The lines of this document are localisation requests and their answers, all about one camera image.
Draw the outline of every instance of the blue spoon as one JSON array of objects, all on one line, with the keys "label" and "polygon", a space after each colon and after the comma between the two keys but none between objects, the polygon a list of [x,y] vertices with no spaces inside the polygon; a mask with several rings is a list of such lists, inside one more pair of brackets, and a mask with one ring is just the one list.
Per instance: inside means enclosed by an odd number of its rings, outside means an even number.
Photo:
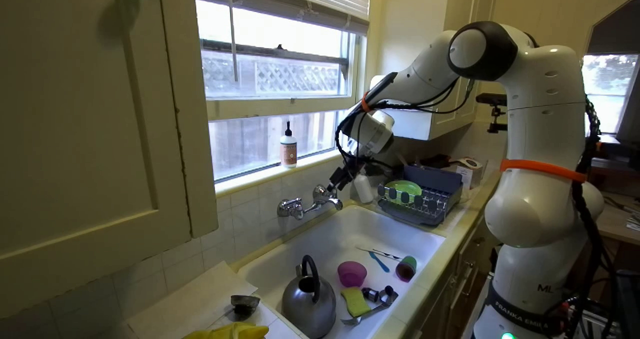
[{"label": "blue spoon", "polygon": [[385,273],[389,273],[389,267],[388,267],[388,266],[386,266],[386,265],[382,262],[382,260],[380,260],[380,258],[379,258],[379,257],[377,257],[376,253],[374,253],[373,251],[370,251],[370,252],[368,252],[368,254],[369,254],[369,255],[371,255],[371,258],[375,259],[375,261],[376,261],[378,264],[380,264],[380,268],[382,268],[382,270],[383,270]]}]

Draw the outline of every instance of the kettle handle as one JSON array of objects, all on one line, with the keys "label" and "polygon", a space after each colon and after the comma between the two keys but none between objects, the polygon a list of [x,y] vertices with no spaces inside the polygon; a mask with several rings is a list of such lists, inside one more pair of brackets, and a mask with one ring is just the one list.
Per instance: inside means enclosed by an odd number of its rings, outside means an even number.
[{"label": "kettle handle", "polygon": [[320,299],[320,276],[318,275],[318,269],[316,263],[311,258],[311,255],[307,254],[302,257],[302,275],[307,276],[307,264],[311,268],[311,278],[313,279],[313,304],[316,304]]}]

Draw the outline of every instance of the faucet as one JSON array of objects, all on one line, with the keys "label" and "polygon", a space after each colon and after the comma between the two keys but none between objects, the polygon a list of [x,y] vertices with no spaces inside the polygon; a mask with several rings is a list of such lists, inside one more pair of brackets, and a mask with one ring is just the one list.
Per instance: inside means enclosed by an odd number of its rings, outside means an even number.
[{"label": "faucet", "polygon": [[343,208],[343,202],[340,201],[335,191],[329,191],[324,186],[318,184],[313,188],[313,204],[311,204],[310,207],[307,207],[307,209],[302,207],[302,199],[298,197],[291,200],[283,199],[279,202],[278,209],[276,211],[279,217],[292,216],[298,221],[301,221],[306,213],[320,209],[320,207],[327,203],[333,204],[337,210],[341,210]]}]

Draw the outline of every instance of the white bottle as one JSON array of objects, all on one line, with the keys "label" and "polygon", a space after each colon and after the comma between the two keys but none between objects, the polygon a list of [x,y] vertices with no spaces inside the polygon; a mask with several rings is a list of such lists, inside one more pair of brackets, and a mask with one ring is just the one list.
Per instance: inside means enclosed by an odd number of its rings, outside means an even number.
[{"label": "white bottle", "polygon": [[298,141],[292,136],[290,124],[286,122],[286,130],[280,137],[280,164],[284,168],[295,168],[298,163]]},{"label": "white bottle", "polygon": [[356,178],[353,180],[353,184],[356,187],[359,201],[362,204],[373,202],[373,193],[371,192],[371,186],[369,184],[369,178],[365,175],[364,169],[360,171]]}]

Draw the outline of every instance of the orange strap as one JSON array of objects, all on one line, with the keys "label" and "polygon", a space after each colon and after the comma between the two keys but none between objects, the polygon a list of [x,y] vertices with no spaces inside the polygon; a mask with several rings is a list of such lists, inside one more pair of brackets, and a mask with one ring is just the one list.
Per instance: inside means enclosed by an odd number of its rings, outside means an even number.
[{"label": "orange strap", "polygon": [[364,98],[367,97],[369,91],[367,90],[364,95],[362,95],[362,100],[360,100],[360,105],[362,106],[362,109],[364,109],[365,113],[368,113],[371,111],[371,108],[369,107],[369,104],[367,104],[367,102],[364,100]]},{"label": "orange strap", "polygon": [[558,177],[574,180],[579,183],[584,183],[587,181],[587,175],[584,175],[583,173],[575,172],[573,170],[563,168],[562,166],[543,163],[542,161],[503,159],[502,163],[500,164],[500,171],[503,172],[505,170],[508,170],[509,168],[514,168],[516,170],[539,171],[542,173],[557,175]]}]

